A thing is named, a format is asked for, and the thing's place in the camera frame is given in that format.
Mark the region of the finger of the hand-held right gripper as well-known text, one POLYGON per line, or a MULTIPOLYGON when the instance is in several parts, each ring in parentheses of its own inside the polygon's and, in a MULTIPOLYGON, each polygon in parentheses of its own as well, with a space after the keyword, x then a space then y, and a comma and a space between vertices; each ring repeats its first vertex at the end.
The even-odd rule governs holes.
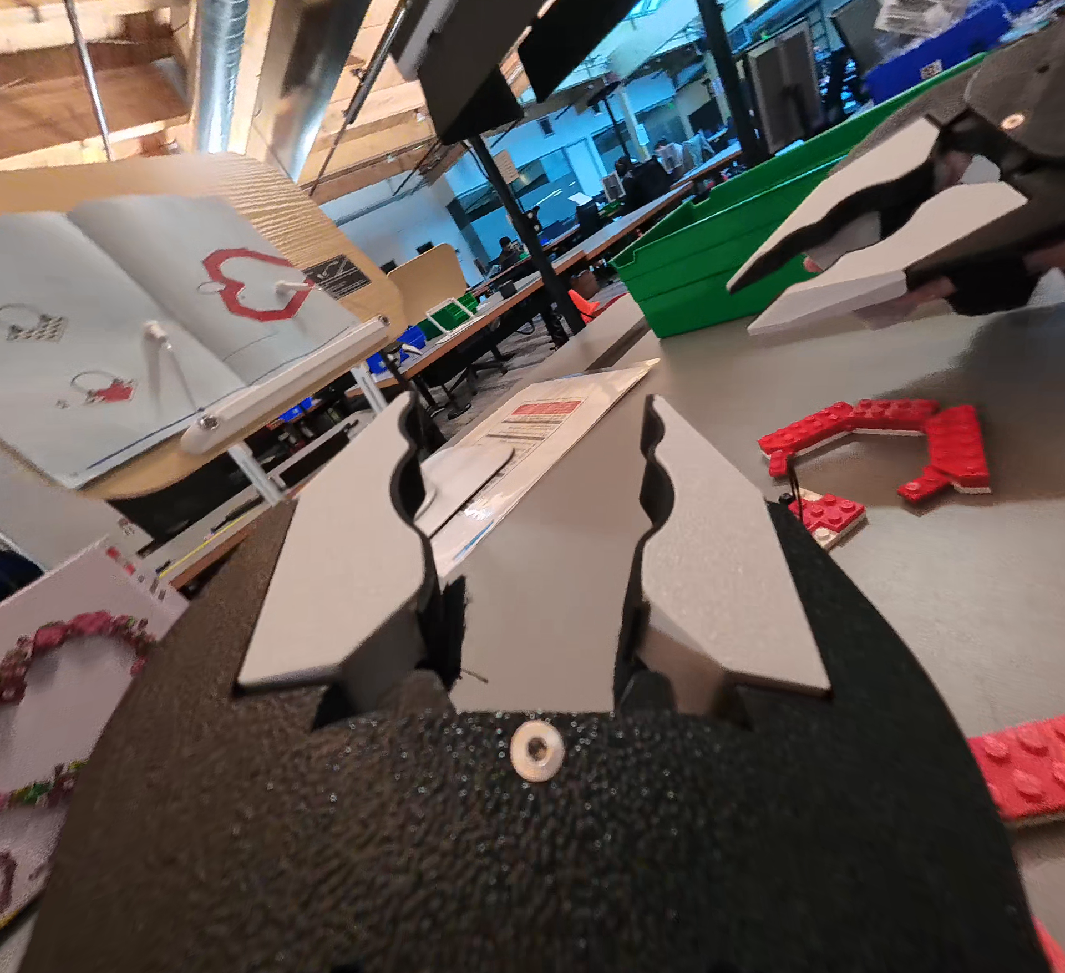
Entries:
POLYGON ((944 189, 891 236, 845 254, 828 270, 785 288, 748 332, 774 336, 895 301, 907 292, 907 280, 920 261, 1027 203, 1025 195, 1004 181, 944 189))
POLYGON ((825 271, 845 254, 883 237, 883 211, 921 199, 933 172, 940 126, 913 119, 863 155, 840 165, 794 208, 727 283, 732 295, 779 273, 797 255, 825 271))

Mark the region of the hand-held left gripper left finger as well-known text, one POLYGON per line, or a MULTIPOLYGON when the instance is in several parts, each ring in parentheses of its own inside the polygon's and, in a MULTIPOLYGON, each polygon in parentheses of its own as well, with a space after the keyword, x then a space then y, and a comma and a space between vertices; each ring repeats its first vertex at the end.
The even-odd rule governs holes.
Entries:
POLYGON ((425 498, 405 393, 302 488, 237 673, 243 692, 339 686, 378 708, 428 658, 422 619, 432 555, 414 516, 425 498))

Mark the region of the small red white lego assembly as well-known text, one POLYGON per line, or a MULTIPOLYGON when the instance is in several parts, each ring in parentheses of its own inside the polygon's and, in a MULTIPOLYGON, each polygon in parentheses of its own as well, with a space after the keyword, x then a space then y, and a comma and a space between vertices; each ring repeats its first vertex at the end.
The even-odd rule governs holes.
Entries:
POLYGON ((825 551, 859 530, 867 521, 863 504, 833 494, 817 494, 804 488, 792 497, 787 508, 825 551))

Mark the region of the white printed lego card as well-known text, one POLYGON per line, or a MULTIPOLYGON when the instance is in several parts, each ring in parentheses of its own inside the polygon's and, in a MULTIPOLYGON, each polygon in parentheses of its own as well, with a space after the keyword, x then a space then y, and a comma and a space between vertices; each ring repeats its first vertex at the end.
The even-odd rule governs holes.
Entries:
POLYGON ((44 891, 73 787, 186 606, 104 540, 2 601, 2 927, 44 891))

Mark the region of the lego instruction booklet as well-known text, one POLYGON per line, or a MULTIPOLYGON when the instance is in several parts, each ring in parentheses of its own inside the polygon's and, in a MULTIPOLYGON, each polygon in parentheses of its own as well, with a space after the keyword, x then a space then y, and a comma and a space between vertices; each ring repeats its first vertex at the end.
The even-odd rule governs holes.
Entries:
POLYGON ((80 489, 176 438, 227 448, 373 350, 360 320, 216 197, 2 217, 2 444, 80 489))

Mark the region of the computer monitor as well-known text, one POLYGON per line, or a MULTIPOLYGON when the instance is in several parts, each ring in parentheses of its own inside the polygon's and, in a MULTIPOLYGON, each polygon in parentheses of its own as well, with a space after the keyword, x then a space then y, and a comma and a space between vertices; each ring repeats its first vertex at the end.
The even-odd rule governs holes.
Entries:
POLYGON ((820 68, 805 18, 754 43, 742 61, 769 156, 823 131, 820 68))

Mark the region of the large blue crate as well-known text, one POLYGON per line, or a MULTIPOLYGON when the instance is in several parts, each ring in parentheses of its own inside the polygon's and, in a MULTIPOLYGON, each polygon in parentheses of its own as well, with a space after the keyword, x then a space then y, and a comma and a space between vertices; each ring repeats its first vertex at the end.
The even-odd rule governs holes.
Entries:
POLYGON ((910 45, 864 76, 875 104, 910 90, 1006 42, 1015 22, 1047 0, 974 0, 964 16, 940 34, 910 45))

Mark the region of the green plastic bin stack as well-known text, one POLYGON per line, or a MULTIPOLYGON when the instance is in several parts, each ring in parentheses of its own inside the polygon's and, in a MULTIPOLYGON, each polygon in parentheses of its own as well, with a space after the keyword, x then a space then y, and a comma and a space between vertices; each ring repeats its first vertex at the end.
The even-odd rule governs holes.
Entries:
POLYGON ((757 316, 785 288, 809 280, 801 255, 764 281, 737 293, 727 282, 834 167, 874 128, 925 90, 970 70, 983 55, 927 79, 818 137, 797 144, 758 167, 712 187, 657 222, 615 265, 656 336, 757 316))

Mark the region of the black steel pole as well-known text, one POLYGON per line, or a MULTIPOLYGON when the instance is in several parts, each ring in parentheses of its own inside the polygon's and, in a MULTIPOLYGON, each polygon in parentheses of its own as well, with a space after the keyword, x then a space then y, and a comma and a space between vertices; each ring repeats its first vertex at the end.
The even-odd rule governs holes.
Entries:
POLYGON ((702 18, 708 50, 726 96, 737 141, 741 146, 743 162, 748 169, 752 169, 765 161, 765 146, 758 138, 750 105, 742 89, 736 59, 728 42, 726 24, 722 18, 722 9, 718 0, 697 0, 697 5, 702 18))
POLYGON ((499 203, 505 208, 520 240, 524 243, 528 254, 540 274, 542 299, 547 314, 544 316, 545 327, 552 339, 560 339, 566 343, 569 335, 575 336, 584 329, 579 310, 572 302, 564 283, 555 273, 547 255, 539 244, 539 235, 535 233, 532 224, 526 217, 509 184, 499 172, 499 166, 491 155, 484 137, 476 135, 464 142, 484 168, 486 179, 499 197, 499 203))

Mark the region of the small blue bin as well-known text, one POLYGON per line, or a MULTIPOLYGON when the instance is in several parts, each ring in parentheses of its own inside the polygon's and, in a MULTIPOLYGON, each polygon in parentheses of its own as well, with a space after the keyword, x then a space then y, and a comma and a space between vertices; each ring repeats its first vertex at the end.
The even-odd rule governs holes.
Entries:
POLYGON ((366 358, 366 368, 372 376, 390 376, 392 367, 396 369, 407 361, 416 361, 426 347, 426 337, 417 326, 406 328, 395 341, 366 358))

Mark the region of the long wooden table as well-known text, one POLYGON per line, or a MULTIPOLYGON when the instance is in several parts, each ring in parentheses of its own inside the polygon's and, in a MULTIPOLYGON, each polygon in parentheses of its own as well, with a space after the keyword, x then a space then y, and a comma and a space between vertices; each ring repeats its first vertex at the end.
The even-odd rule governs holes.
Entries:
MULTIPOLYGON (((665 212, 679 207, 687 197, 694 193, 697 184, 701 181, 708 181, 712 174, 722 171, 740 154, 741 146, 737 143, 731 145, 721 154, 712 156, 711 160, 706 161, 689 174, 683 175, 675 186, 666 194, 645 207, 636 209, 629 215, 608 222, 592 236, 580 241, 564 255, 560 255, 558 260, 552 262, 552 271, 557 276, 563 276, 581 262, 593 263, 600 260, 617 242, 646 230, 665 212)), ((536 274, 526 277, 517 284, 514 296, 504 298, 499 293, 493 295, 481 304, 478 313, 473 315, 466 325, 444 333, 440 339, 430 342, 424 350, 419 350, 416 357, 407 359, 400 365, 404 378, 412 380, 417 374, 435 365, 438 359, 454 351, 462 342, 469 341, 486 330, 503 314, 517 310, 518 306, 536 297, 541 288, 543 288, 543 278, 540 274, 536 274)))

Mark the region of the laminated instruction sheet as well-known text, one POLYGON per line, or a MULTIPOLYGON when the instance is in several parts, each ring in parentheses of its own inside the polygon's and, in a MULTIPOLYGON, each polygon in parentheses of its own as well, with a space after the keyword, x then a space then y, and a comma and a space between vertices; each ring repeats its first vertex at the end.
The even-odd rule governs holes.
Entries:
POLYGON ((498 439, 513 444, 514 457, 430 538, 439 578, 449 578, 531 486, 657 363, 655 357, 632 367, 573 374, 530 384, 450 447, 498 439))

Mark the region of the open instruction book on stand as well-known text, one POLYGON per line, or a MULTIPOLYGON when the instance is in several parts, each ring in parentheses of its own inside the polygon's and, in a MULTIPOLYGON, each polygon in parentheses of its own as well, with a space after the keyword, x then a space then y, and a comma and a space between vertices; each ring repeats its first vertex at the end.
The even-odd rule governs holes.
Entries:
POLYGON ((271 405, 261 403, 256 418, 234 438, 214 442, 204 453, 182 450, 179 438, 169 438, 80 486, 99 500, 135 498, 186 478, 206 462, 264 427, 304 397, 351 370, 366 354, 380 351, 406 327, 408 313, 402 293, 300 188, 259 160, 232 153, 140 156, 113 163, 4 170, 1 174, 3 214, 24 211, 69 211, 82 203, 118 195, 182 195, 220 197, 233 207, 281 255, 306 270, 335 255, 347 255, 368 278, 364 288, 340 301, 360 321, 379 318, 388 335, 379 335, 360 354, 351 353, 331 372, 291 384, 271 405))

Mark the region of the small green bin white frame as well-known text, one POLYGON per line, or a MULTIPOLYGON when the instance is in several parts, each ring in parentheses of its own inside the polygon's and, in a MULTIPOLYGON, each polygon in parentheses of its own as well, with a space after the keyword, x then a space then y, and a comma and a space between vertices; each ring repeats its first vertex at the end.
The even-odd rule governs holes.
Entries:
POLYGON ((429 341, 441 339, 476 318, 478 306, 478 297, 466 292, 458 298, 448 298, 430 308, 417 323, 417 327, 429 341))

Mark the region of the silver ventilation duct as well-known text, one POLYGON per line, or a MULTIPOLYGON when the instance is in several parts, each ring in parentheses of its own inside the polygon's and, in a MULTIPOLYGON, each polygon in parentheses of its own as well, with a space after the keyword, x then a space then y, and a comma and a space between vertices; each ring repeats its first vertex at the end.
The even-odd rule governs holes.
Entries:
POLYGON ((193 145, 197 152, 228 149, 251 0, 196 0, 193 145))

